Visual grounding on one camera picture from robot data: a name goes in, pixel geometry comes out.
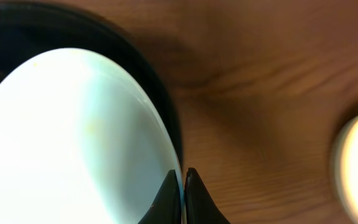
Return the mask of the light blue plate top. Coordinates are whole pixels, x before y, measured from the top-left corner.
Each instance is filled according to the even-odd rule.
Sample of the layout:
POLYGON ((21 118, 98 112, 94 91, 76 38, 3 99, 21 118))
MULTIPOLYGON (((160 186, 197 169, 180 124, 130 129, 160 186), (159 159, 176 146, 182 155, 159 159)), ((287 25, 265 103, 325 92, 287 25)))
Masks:
POLYGON ((167 126, 107 57, 50 50, 0 83, 0 223, 137 223, 170 171, 181 189, 167 126))

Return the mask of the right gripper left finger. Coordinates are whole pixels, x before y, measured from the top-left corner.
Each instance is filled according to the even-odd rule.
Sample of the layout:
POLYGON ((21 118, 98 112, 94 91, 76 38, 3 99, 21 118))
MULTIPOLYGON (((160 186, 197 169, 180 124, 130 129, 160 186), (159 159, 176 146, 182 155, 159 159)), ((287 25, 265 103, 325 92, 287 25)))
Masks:
POLYGON ((181 198, 175 170, 168 171, 139 224, 181 224, 181 198))

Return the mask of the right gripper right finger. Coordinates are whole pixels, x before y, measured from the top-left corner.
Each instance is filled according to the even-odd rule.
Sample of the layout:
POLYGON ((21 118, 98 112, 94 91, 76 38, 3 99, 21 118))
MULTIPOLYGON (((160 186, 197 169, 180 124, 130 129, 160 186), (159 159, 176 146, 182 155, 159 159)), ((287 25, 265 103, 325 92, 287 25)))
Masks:
POLYGON ((186 173, 185 202, 187 224, 230 224, 193 167, 186 173))

